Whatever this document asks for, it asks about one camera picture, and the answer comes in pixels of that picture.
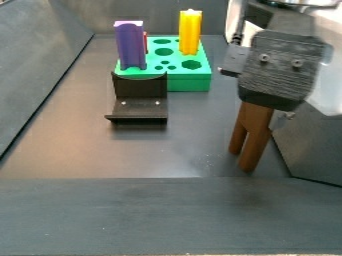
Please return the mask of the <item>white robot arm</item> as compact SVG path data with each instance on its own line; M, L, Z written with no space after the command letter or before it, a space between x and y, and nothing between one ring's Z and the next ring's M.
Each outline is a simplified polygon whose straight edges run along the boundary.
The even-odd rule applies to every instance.
M329 102L334 88L322 82L330 45L314 35L313 18L275 14L244 47L247 8L247 0L230 0L226 27L234 33L219 69L238 79L240 100L286 112L310 103L322 114L342 115L342 109Z

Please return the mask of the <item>black ribbed gripper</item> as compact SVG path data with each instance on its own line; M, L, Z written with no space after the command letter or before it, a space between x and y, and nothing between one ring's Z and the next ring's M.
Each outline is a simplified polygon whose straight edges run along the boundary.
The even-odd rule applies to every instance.
M317 36L262 30L248 47L228 45L218 70L238 78L243 102L293 111L313 92L321 64L331 52Z

